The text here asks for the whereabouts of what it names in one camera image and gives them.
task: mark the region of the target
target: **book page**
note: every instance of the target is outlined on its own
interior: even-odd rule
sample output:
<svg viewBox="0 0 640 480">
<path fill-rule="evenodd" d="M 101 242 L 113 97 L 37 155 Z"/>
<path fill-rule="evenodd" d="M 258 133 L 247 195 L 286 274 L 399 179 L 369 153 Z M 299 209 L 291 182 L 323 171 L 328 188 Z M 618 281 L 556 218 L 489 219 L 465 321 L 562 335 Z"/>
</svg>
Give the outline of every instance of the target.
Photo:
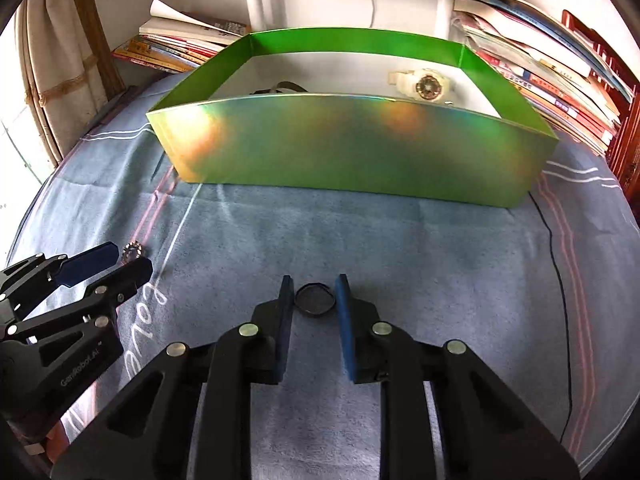
<svg viewBox="0 0 640 480">
<path fill-rule="evenodd" d="M 182 12 L 178 12 L 172 7 L 169 7 L 166 3 L 161 2 L 160 0 L 153 0 L 151 2 L 151 9 L 149 13 L 156 18 L 166 18 L 168 20 L 177 20 L 178 22 L 184 23 L 193 23 L 193 25 L 200 25 L 201 27 L 207 28 L 215 28 L 221 32 L 226 32 L 227 34 L 232 34 L 233 36 L 240 36 L 240 34 L 236 34 L 234 32 L 229 32 L 228 30 L 224 30 L 223 28 L 215 27 L 210 25 L 209 23 L 201 22 L 200 20 L 196 20 L 183 14 Z"/>
</svg>

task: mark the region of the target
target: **bed sheet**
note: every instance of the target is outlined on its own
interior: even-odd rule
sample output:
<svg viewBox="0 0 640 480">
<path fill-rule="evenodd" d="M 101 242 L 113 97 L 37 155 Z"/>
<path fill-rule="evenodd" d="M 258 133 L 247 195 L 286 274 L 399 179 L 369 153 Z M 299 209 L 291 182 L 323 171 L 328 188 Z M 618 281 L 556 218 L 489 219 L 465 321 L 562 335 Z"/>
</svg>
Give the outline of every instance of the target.
<svg viewBox="0 0 640 480">
<path fill-rule="evenodd" d="M 169 343 L 216 340 L 296 286 L 332 284 L 415 339 L 467 342 L 586 473 L 640 392 L 640 232 L 604 160 L 561 142 L 512 209 L 332 190 L 182 182 L 145 112 L 147 89 L 84 136 L 43 186 L 11 262 L 139 240 L 150 285 L 120 308 L 125 354 L 64 416 L 71 438 Z M 82 295 L 61 288 L 39 314 Z M 335 313 L 295 313 L 278 387 L 252 389 L 257 479 L 376 478 L 379 386 L 353 385 Z"/>
</svg>

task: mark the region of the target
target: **open book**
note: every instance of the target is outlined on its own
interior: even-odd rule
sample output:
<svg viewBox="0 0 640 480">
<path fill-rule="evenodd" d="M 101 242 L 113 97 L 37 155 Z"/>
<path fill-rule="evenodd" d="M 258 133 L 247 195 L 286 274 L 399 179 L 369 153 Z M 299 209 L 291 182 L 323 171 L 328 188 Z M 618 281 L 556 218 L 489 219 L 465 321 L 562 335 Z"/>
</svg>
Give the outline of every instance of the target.
<svg viewBox="0 0 640 480">
<path fill-rule="evenodd" d="M 248 27 L 242 23 L 200 18 L 185 12 L 178 12 L 160 0 L 153 0 L 150 14 L 151 19 L 140 27 L 140 34 L 155 34 L 228 45 L 248 32 Z"/>
</svg>

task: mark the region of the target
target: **curtain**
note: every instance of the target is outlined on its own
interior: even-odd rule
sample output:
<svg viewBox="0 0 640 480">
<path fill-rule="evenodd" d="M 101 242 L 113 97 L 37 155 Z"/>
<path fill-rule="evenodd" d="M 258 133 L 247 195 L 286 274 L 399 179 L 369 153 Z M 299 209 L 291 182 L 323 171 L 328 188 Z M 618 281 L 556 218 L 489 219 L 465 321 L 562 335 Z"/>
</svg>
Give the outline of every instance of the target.
<svg viewBox="0 0 640 480">
<path fill-rule="evenodd" d="M 24 0 L 15 20 L 26 102 L 56 166 L 107 97 L 74 0 Z"/>
</svg>

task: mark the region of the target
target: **black ring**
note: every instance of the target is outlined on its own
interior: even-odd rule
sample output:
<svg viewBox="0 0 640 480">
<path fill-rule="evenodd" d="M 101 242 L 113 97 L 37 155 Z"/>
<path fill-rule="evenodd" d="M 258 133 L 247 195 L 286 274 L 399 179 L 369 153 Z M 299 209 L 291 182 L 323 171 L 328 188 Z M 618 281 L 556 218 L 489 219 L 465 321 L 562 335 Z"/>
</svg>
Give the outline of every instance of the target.
<svg viewBox="0 0 640 480">
<path fill-rule="evenodd" d="M 142 244 L 134 240 L 122 248 L 122 261 L 128 264 L 142 256 Z"/>
<path fill-rule="evenodd" d="M 319 305 L 319 306 L 302 303 L 300 301 L 301 299 L 300 294 L 310 288 L 320 289 L 323 292 L 327 293 L 331 297 L 331 303 L 329 304 L 329 302 L 327 302 L 327 304 Z M 321 317 L 329 313 L 331 309 L 335 306 L 335 296 L 332 293 L 331 289 L 328 286 L 326 286 L 324 283 L 312 282 L 312 283 L 307 283 L 306 285 L 303 285 L 298 289 L 294 297 L 294 303 L 296 307 L 298 307 L 303 314 L 306 314 L 307 316 L 311 316 L 311 317 Z"/>
</svg>

